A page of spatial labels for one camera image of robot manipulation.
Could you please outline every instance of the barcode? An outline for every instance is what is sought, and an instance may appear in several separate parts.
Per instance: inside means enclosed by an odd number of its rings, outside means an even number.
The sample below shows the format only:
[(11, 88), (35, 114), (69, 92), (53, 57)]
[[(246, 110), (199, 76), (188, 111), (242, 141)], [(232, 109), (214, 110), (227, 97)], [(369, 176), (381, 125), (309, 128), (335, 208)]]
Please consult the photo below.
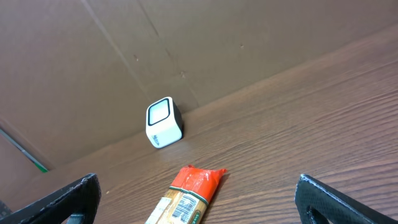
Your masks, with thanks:
[(185, 194), (175, 208), (172, 217), (179, 219), (184, 224), (188, 223), (198, 201), (194, 196)]

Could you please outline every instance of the green stripe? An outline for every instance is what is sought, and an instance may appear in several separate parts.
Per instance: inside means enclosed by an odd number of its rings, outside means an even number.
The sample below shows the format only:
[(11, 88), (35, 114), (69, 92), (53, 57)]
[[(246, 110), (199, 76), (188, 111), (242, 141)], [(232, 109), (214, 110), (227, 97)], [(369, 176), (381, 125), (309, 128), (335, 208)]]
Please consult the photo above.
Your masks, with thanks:
[(183, 192), (183, 193), (193, 195), (193, 196), (195, 196), (197, 199), (201, 200), (206, 206), (209, 206), (209, 203), (206, 201), (206, 199), (205, 199), (204, 197), (202, 197), (202, 196), (196, 194), (195, 192), (193, 192), (193, 191), (191, 191), (191, 190), (185, 190), (185, 189), (182, 189), (182, 188), (180, 188), (180, 187), (172, 187), (172, 186), (170, 186), (169, 189), (178, 190), (178, 191), (181, 191), (181, 192)]

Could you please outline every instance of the white cube device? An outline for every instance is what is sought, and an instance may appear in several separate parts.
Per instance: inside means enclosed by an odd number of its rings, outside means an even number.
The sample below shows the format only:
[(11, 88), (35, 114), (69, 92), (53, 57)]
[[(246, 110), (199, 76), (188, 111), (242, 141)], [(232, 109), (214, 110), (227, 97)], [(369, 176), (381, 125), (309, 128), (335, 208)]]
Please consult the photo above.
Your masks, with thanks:
[(168, 146), (182, 138), (182, 117), (171, 97), (165, 97), (147, 109), (147, 136), (156, 148)]

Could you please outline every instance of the white label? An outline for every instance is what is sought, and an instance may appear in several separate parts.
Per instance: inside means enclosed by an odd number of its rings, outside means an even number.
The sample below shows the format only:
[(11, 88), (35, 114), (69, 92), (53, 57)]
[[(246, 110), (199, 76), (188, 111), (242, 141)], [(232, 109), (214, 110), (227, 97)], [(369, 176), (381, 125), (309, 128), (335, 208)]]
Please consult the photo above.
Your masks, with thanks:
[(187, 224), (191, 219), (192, 213), (195, 211), (198, 202), (199, 199), (196, 197), (190, 194), (184, 194), (171, 217), (174, 224)]
[(156, 205), (154, 211), (150, 214), (145, 224), (155, 224), (171, 201), (171, 198), (162, 197), (160, 202)]

